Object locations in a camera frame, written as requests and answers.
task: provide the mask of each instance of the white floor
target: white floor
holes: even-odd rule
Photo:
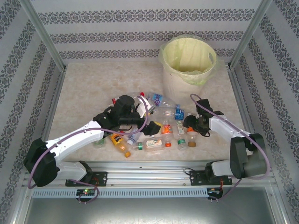
[[[103,112],[111,99],[130,92],[151,91],[163,93],[163,68],[159,62],[113,62],[71,63],[68,65],[64,84],[57,105],[49,139],[61,137],[89,122]],[[240,128],[243,127],[225,65],[210,79],[200,93],[208,98],[214,110],[222,111]],[[196,114],[195,104],[190,100],[183,107]],[[197,147],[179,151],[175,141],[172,147],[158,154],[131,151],[125,158],[105,139],[104,148],[89,144],[69,155],[66,161],[191,161],[229,158],[229,144],[218,134],[211,137],[198,136]]]

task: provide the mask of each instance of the enclosure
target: enclosure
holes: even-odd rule
[[[172,223],[165,214],[174,214],[177,223],[298,223],[298,3],[1,1],[0,222]],[[86,161],[108,173],[94,207],[78,204],[76,190],[83,187],[65,181],[28,189],[23,160],[32,141],[82,127],[114,97],[163,94],[159,49],[181,34],[199,36],[215,50],[220,67],[200,96],[238,127],[263,136],[270,175],[244,178],[235,193],[208,207],[208,186],[191,186],[184,169],[203,170],[207,162],[229,158],[230,144],[211,132],[183,152],[169,148],[125,158],[106,140],[104,148],[89,144],[72,153],[66,161]],[[183,109],[195,112],[195,105]],[[120,212],[126,204],[128,212]],[[97,208],[99,216],[92,216]]]

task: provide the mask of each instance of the trash bin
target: trash bin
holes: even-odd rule
[[[163,44],[158,58],[164,66],[164,95],[181,105],[190,103],[191,93],[200,94],[219,64],[213,48],[192,35],[180,35]]]

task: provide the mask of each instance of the yellow plastic bag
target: yellow plastic bag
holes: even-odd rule
[[[158,59],[166,71],[191,85],[205,84],[219,68],[213,48],[193,35],[180,35],[163,44]]]

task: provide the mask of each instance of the striped wall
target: striped wall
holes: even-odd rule
[[[60,71],[17,0],[0,1],[0,224],[18,196],[22,162],[41,137]]]
[[[230,61],[260,0],[33,0],[66,64],[156,60],[180,34],[200,36]]]
[[[235,72],[291,223],[299,223],[299,1],[275,0]]]

